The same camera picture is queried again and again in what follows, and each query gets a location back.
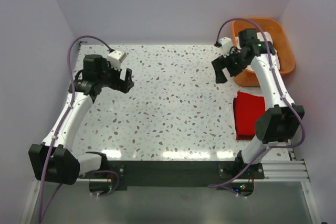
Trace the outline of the bright red t shirt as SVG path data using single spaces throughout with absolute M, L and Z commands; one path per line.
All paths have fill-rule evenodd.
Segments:
M 255 135 L 256 121 L 265 112 L 264 98 L 238 91 L 233 105 L 237 134 Z

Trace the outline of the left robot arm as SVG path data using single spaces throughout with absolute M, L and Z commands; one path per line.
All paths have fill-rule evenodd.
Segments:
M 85 115 L 103 88 L 128 93 L 133 88 L 132 71 L 127 68 L 121 79 L 121 64 L 127 54 L 114 50 L 106 57 L 86 55 L 83 68 L 70 84 L 66 104 L 41 144 L 33 144 L 28 156 L 39 181 L 72 185 L 77 178 L 91 172 L 97 178 L 108 174 L 107 156 L 100 152 L 86 152 L 74 156 L 72 147 Z

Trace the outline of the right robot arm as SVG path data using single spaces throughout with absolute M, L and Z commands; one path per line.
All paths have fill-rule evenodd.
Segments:
M 285 87 L 272 43 L 257 35 L 254 28 L 241 31 L 239 47 L 230 38 L 219 39 L 215 46 L 223 53 L 212 61 L 217 84 L 227 82 L 224 70 L 235 77 L 251 67 L 265 101 L 265 111 L 255 123 L 255 136 L 236 157 L 234 173 L 239 178 L 250 175 L 252 165 L 259 164 L 272 148 L 286 148 L 285 142 L 294 137 L 304 116 L 303 106 L 295 103 Z

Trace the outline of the white folded t shirt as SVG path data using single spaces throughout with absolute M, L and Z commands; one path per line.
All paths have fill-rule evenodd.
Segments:
M 236 131 L 236 123 L 235 123 L 235 113 L 234 113 L 234 105 L 233 103 L 228 104 L 228 109 L 231 117 L 231 125 L 233 130 L 234 139 L 237 138 L 237 131 Z

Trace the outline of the white crumpled t shirt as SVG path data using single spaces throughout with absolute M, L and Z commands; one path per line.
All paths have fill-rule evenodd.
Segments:
M 272 36 L 267 31 L 265 31 L 264 34 L 265 34 L 265 37 L 266 37 L 267 41 L 271 43 L 271 47 L 270 47 L 271 52 L 273 52 L 273 51 L 275 52 L 274 55 L 276 57 L 276 66 L 279 70 L 280 69 L 280 62 L 279 62 L 279 58 L 278 58 L 278 54 L 277 54 L 277 49 L 274 47 L 274 42 L 273 42 Z M 264 41 L 264 38 L 263 38 L 261 32 L 257 32 L 257 38 L 260 41 Z M 238 36 L 235 37 L 235 42 L 236 42 L 236 47 L 238 49 L 240 49 L 241 46 L 240 46 L 240 43 L 239 43 L 239 37 Z

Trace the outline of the orange plastic basket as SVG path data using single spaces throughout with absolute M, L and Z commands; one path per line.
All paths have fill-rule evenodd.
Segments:
M 280 74 L 283 78 L 286 78 L 293 72 L 296 64 L 283 27 L 271 18 L 251 18 L 251 20 L 257 23 L 264 32 L 270 33 L 272 44 L 277 50 L 279 58 Z M 255 28 L 255 26 L 243 20 L 232 22 L 232 41 L 235 46 L 238 45 L 236 42 L 238 33 L 246 28 Z M 255 73 L 248 69 L 236 76 L 234 81 L 240 87 L 259 87 Z

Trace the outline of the dark red folded t shirt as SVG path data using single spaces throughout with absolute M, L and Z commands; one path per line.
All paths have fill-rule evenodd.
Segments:
M 236 140 L 237 141 L 251 141 L 253 139 L 254 135 L 240 135 L 237 134 Z

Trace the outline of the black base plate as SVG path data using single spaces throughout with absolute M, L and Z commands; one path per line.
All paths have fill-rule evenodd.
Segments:
M 233 161 L 108 161 L 115 174 L 86 173 L 91 192 L 129 187 L 206 187 L 222 184 L 236 176 L 240 168 Z

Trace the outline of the aluminium rail frame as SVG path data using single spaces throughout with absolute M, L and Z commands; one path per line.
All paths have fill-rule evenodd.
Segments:
M 111 139 L 97 140 L 84 138 L 77 139 L 73 150 L 80 154 L 83 150 L 91 147 L 93 150 L 103 151 L 112 161 L 232 161 L 234 154 L 239 149 L 247 146 L 246 141 L 237 141 L 233 135 L 208 137 L 196 137 L 195 135 L 184 136 L 182 139 L 166 138 L 163 134 L 155 134 L 153 137 L 135 136 L 129 139 L 112 137 Z M 308 192 L 310 188 L 309 175 L 303 161 L 294 159 L 293 151 L 277 150 L 270 151 L 262 162 L 265 168 L 265 182 L 300 182 L 303 184 L 303 193 L 306 198 L 312 194 Z M 80 188 L 88 184 L 88 180 L 81 179 L 74 186 L 61 188 L 53 201 L 56 206 L 56 213 L 59 219 L 68 214 L 68 223 L 74 223 L 76 217 L 86 219 L 90 211 L 97 211 L 101 216 L 103 212 L 99 209 L 109 200 L 111 196 L 97 197 L 91 193 L 81 191 Z

